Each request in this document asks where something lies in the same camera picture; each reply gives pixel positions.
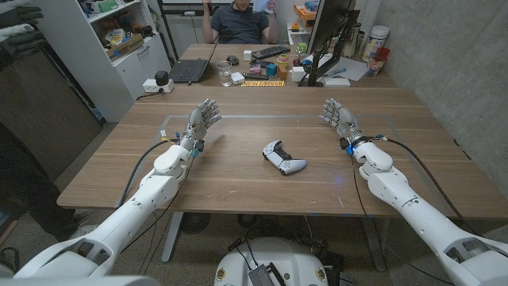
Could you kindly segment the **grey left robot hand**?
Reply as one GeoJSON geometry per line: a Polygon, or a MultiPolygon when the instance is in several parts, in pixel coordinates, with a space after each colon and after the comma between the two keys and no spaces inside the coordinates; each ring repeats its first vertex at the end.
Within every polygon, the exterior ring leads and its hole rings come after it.
{"type": "Polygon", "coordinates": [[[206,99],[199,103],[189,114],[183,135],[179,139],[179,146],[187,150],[198,149],[201,152],[207,130],[221,119],[219,112],[215,100],[206,99]]]}

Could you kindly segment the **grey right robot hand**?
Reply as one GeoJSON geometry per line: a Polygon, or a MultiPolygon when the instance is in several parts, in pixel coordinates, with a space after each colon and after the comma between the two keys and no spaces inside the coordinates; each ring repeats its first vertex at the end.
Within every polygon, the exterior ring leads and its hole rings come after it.
{"type": "Polygon", "coordinates": [[[336,130],[342,145],[347,143],[354,148],[360,142],[368,140],[361,132],[356,118],[345,106],[335,99],[325,100],[323,114],[319,118],[336,130]]]}

